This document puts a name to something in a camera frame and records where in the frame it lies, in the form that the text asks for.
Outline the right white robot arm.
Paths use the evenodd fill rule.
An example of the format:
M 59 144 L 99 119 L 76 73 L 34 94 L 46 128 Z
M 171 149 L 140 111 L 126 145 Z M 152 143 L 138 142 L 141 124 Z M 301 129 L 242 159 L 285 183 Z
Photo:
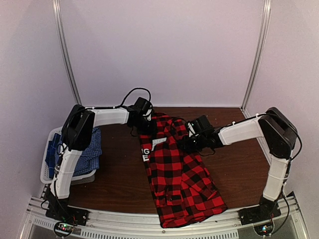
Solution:
M 300 140 L 297 128 L 276 107 L 262 114 L 226 126 L 213 127 L 205 115 L 185 124 L 186 135 L 177 141 L 178 147 L 187 152 L 200 152 L 204 148 L 215 150 L 236 142 L 263 138 L 271 156 L 268 179 L 263 191 L 264 201 L 256 208 L 259 219 L 267 219 L 274 211 L 276 201 L 287 181 L 293 150 Z

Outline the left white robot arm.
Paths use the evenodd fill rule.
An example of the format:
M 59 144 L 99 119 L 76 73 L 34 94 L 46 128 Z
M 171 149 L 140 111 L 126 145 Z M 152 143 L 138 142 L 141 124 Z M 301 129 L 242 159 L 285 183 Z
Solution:
M 151 128 L 152 112 L 153 106 L 149 102 L 141 106 L 110 108 L 86 108 L 75 105 L 62 127 L 62 144 L 59 146 L 59 159 L 54 168 L 50 194 L 57 200 L 69 197 L 76 164 L 91 142 L 93 128 L 126 124 L 147 131 Z

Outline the red black plaid shirt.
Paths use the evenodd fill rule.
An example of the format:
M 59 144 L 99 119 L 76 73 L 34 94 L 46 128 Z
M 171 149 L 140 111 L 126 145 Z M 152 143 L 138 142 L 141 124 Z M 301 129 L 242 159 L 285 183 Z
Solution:
M 155 132 L 140 134 L 142 159 L 160 226 L 180 228 L 227 210 L 198 153 L 188 154 L 177 142 L 187 135 L 181 119 L 154 113 Z

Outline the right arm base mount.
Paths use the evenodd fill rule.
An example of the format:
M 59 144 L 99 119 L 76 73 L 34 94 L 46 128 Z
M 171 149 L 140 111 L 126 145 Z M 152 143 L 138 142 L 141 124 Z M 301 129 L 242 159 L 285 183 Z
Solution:
M 271 220 L 281 215 L 278 199 L 270 201 L 263 196 L 259 204 L 250 208 L 242 208 L 238 211 L 241 225 L 254 224 L 262 221 Z

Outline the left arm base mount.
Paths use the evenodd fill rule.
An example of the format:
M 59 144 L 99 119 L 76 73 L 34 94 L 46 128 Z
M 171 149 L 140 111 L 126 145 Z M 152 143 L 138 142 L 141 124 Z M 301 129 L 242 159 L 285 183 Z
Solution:
M 86 226 L 89 212 L 68 206 L 68 199 L 57 199 L 51 192 L 44 196 L 48 202 L 46 217 L 75 226 Z

